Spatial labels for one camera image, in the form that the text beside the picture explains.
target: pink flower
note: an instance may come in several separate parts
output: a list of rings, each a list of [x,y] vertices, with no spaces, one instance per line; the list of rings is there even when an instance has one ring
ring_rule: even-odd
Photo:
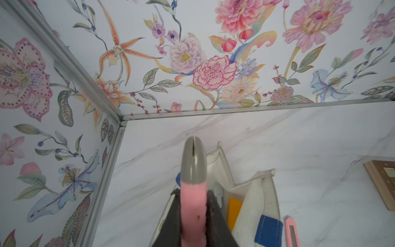
[[[13,53],[0,49],[0,108],[24,111],[38,121],[49,111],[52,90],[40,52],[23,38]]]
[[[178,112],[181,111],[181,104],[177,104],[176,102],[174,102],[171,105],[171,112]]]
[[[229,52],[236,47],[237,41],[233,39],[227,39],[224,43],[222,43],[221,47],[224,52]]]
[[[363,30],[364,35],[361,40],[369,36],[366,42],[371,42],[371,45],[379,41],[381,38],[389,38],[393,36],[393,30],[395,29],[395,20],[391,21],[395,17],[395,7],[392,7],[388,13],[379,14],[375,22],[369,23],[369,25]]]
[[[66,243],[62,237],[51,239],[44,247],[66,247]]]
[[[329,35],[333,34],[342,26],[342,19],[345,14],[351,11],[350,2],[343,3],[343,0],[305,0],[306,5],[296,11],[291,24],[298,26],[288,29],[283,36],[288,44],[297,40],[296,46],[302,48],[302,52],[325,41],[323,31]]]
[[[227,55],[222,58],[215,56],[203,61],[194,71],[193,83],[206,90],[215,90],[228,85],[235,77],[236,70],[236,62],[231,64]]]
[[[159,23],[152,24],[151,31],[154,37],[157,39],[165,37],[165,28]]]
[[[216,22],[222,23],[222,30],[230,34],[244,31],[261,17],[267,5],[275,5],[281,0],[222,0],[215,9]]]
[[[247,30],[242,31],[242,32],[239,34],[239,38],[242,39],[242,40],[247,40],[247,39],[249,39],[253,34],[254,34],[254,30],[252,30],[252,29],[247,29]]]
[[[158,49],[160,54],[162,54],[162,55],[167,54],[167,52],[165,51],[165,49],[162,46],[156,46],[156,48]]]
[[[171,43],[174,44],[175,42],[178,41],[179,36],[178,36],[177,31],[173,29],[167,33],[166,38],[167,38],[167,40],[169,40]]]
[[[188,74],[206,58],[195,37],[185,37],[170,48],[170,66],[179,73]]]
[[[273,102],[276,103],[284,103],[289,100],[293,95],[293,88],[289,86],[283,86],[277,90],[275,90],[270,97]]]
[[[0,166],[11,166],[14,164],[14,158],[24,157],[22,150],[18,148],[23,142],[23,136],[11,141],[9,134],[3,134],[2,142],[0,142]]]
[[[41,170],[35,162],[29,162],[27,164],[24,164],[21,168],[21,172],[19,173],[19,175],[24,176],[30,173],[41,174]]]

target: floral wallpaper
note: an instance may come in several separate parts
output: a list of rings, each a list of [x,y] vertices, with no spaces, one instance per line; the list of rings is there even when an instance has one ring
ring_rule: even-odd
[[[2,8],[0,21],[0,246],[76,246],[118,125]]]
[[[391,0],[34,4],[124,115],[395,92]]]

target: blue velcro strap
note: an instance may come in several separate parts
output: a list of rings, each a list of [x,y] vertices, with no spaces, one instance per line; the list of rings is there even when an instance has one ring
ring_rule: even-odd
[[[181,188],[181,173],[177,175],[175,178],[175,182],[178,184],[178,186]]]
[[[274,218],[261,215],[254,242],[265,247],[281,247],[281,236],[282,222]]]

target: white marble surface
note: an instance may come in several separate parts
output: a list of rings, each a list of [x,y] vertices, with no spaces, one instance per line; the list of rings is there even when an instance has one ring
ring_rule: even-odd
[[[192,135],[207,152],[222,142],[237,183],[276,168],[301,246],[394,247],[395,212],[362,164],[395,156],[394,102],[131,121],[94,247],[148,246]]]

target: wooden box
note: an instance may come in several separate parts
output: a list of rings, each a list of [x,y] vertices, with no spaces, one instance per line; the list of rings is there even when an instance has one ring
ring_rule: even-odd
[[[364,165],[388,210],[395,211],[395,162],[371,160]]]

